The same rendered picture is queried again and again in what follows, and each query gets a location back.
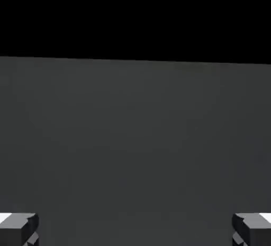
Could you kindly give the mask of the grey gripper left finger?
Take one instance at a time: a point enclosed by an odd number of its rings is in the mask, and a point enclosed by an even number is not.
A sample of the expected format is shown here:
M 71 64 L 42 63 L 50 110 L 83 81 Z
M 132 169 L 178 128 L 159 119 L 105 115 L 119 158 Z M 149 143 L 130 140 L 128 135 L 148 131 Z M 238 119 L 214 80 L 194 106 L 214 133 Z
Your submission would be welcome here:
M 0 213 L 0 246 L 39 246 L 37 213 Z

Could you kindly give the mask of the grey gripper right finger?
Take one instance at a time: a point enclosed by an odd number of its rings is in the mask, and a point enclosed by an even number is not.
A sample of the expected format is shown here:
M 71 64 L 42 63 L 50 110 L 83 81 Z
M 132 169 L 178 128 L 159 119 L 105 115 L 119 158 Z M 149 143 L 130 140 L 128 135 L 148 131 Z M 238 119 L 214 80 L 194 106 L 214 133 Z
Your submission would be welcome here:
M 232 246 L 271 246 L 271 213 L 235 213 L 232 227 Z

